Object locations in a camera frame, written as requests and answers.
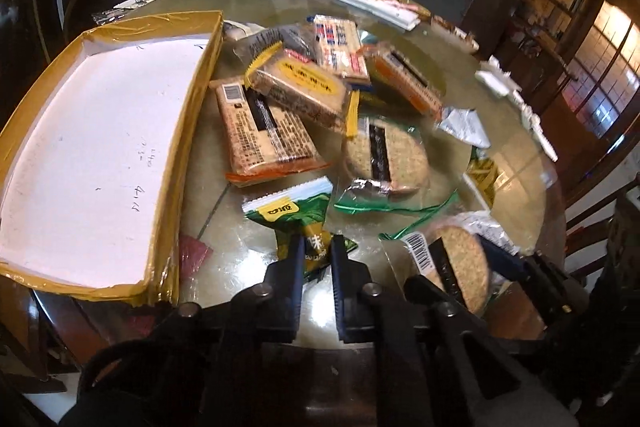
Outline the round cracker pack with barcode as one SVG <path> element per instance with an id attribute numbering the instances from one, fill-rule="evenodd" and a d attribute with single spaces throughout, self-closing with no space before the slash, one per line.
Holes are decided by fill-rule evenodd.
<path id="1" fill-rule="evenodd" d="M 382 234 L 380 239 L 399 284 L 411 275 L 423 275 L 443 291 L 446 284 L 437 270 L 439 262 L 434 253 L 434 243 L 440 239 L 463 302 L 476 315 L 483 314 L 491 295 L 504 282 L 504 277 L 489 268 L 480 241 L 487 239 L 511 255 L 520 252 L 486 210 L 434 216 L 408 231 Z"/>

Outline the green snack packet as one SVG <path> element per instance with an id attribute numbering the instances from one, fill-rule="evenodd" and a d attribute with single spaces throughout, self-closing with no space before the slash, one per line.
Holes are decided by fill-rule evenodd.
<path id="1" fill-rule="evenodd" d="M 333 234 L 324 228 L 324 224 L 332 192 L 333 183 L 327 176 L 320 176 L 242 204 L 248 220 L 276 232 L 279 260 L 288 257 L 293 235 L 305 239 L 307 281 L 316 279 L 330 264 L 329 247 Z"/>

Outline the round crackers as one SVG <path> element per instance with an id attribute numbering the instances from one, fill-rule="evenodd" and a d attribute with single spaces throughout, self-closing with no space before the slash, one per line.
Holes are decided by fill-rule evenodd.
<path id="1" fill-rule="evenodd" d="M 346 215 L 431 211 L 456 195 L 456 179 L 434 164 L 415 124 L 364 113 L 345 139 L 334 208 Z"/>

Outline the orange-edged cracker pack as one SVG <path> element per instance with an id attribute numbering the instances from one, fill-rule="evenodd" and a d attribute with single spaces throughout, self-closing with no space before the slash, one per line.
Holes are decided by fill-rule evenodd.
<path id="1" fill-rule="evenodd" d="M 209 89 L 226 132 L 231 184 L 254 185 L 328 167 L 303 121 L 245 87 L 242 77 L 213 80 Z"/>

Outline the silver white foil sachet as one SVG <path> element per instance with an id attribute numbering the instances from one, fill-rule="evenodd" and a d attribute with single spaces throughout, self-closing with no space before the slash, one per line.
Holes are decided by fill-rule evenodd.
<path id="1" fill-rule="evenodd" d="M 488 135 L 475 109 L 444 107 L 437 128 L 463 143 L 488 150 Z"/>

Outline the yellow-label cracker pack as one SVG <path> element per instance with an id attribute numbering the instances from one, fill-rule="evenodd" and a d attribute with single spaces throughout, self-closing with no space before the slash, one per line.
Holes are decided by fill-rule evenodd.
<path id="1" fill-rule="evenodd" d="M 245 84 L 323 128 L 347 138 L 358 133 L 359 92 L 282 42 L 263 50 L 250 63 Z"/>

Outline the orange cracker pack with barcode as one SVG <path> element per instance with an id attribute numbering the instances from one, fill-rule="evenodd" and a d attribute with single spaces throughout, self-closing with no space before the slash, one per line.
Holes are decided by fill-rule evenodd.
<path id="1" fill-rule="evenodd" d="M 418 113 L 442 120 L 440 92 L 404 54 L 388 43 L 365 44 L 359 54 L 364 58 L 370 78 L 394 90 Z"/>

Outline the dark clear snack bag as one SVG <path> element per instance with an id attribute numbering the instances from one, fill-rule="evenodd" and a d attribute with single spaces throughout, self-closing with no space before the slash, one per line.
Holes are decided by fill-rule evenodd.
<path id="1" fill-rule="evenodd" d="M 310 58 L 311 61 L 316 59 L 316 38 L 308 24 L 281 25 L 257 31 L 238 40 L 232 46 L 232 51 L 243 64 L 248 65 L 262 51 L 277 43 L 281 43 L 285 49 Z"/>

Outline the blue-edged Hokkaido cracker pack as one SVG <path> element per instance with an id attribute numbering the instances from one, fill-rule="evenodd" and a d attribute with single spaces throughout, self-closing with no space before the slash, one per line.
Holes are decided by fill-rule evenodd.
<path id="1" fill-rule="evenodd" d="M 354 86 L 370 86 L 356 23 L 346 18 L 317 14 L 312 19 L 312 26 L 318 65 Z"/>

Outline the yellow-taped white cardboard tray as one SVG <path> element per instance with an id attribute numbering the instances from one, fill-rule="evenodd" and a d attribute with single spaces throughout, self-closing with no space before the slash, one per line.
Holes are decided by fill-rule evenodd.
<path id="1" fill-rule="evenodd" d="M 218 11 L 83 32 L 1 133 L 1 274 L 35 291 L 135 306 L 179 297 L 178 235 Z"/>

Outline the white flat box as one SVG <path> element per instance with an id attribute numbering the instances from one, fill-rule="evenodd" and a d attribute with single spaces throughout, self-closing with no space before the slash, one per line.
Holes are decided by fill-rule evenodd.
<path id="1" fill-rule="evenodd" d="M 384 22 L 389 23 L 404 31 L 413 31 L 420 25 L 420 17 L 415 12 L 404 8 L 398 8 L 392 2 L 386 0 L 335 0 L 352 8 L 367 12 Z"/>

